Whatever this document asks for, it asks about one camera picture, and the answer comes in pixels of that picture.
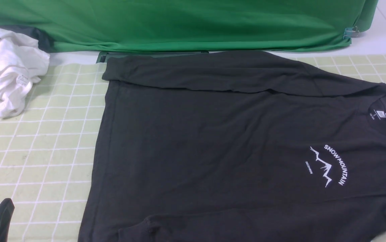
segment dark gray cloth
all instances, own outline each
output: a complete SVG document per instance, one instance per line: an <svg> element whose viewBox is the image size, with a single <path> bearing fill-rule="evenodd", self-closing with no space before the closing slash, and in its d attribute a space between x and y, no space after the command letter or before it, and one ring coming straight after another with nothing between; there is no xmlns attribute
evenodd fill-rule
<svg viewBox="0 0 386 242"><path fill-rule="evenodd" d="M386 84L260 51L111 58L80 242L369 242Z"/></svg>

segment white crumpled cloth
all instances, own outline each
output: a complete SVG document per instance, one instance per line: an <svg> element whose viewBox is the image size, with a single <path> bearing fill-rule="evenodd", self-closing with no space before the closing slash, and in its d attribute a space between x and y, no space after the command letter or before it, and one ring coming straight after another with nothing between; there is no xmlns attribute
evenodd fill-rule
<svg viewBox="0 0 386 242"><path fill-rule="evenodd" d="M38 40L0 29L0 118L24 110L26 95L48 66L49 54L38 48Z"/></svg>

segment light green mat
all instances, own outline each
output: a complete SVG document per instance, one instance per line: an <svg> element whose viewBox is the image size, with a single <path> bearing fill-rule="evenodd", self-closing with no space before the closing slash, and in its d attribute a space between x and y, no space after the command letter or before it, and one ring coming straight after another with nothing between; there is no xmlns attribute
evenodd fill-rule
<svg viewBox="0 0 386 242"><path fill-rule="evenodd" d="M386 83L386 55L299 58ZM0 120L0 202L16 206L9 242L77 240L105 107L105 64L51 67L23 114ZM386 234L374 240L386 242Z"/></svg>

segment black fabric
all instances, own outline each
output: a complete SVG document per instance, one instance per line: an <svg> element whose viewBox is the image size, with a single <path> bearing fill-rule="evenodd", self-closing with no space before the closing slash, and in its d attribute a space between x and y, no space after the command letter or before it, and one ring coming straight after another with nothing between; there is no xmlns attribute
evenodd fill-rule
<svg viewBox="0 0 386 242"><path fill-rule="evenodd" d="M45 52L51 51L51 46L54 41L51 37L44 31L31 27L31 26L21 26L21 25L1 25L0 29L9 30L18 34L25 34L28 37L31 37L39 41L39 49Z"/></svg>
<svg viewBox="0 0 386 242"><path fill-rule="evenodd" d="M260 51L111 58L103 78L79 241L369 242L386 231L386 84Z"/></svg>

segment metal clip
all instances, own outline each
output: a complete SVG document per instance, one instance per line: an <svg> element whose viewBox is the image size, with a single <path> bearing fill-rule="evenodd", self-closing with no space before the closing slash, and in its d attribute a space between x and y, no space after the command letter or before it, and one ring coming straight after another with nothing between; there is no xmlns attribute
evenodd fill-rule
<svg viewBox="0 0 386 242"><path fill-rule="evenodd" d="M357 26L354 26L353 28L345 28L344 30L344 36L343 39L350 39L353 37L359 36L359 31L357 30Z"/></svg>

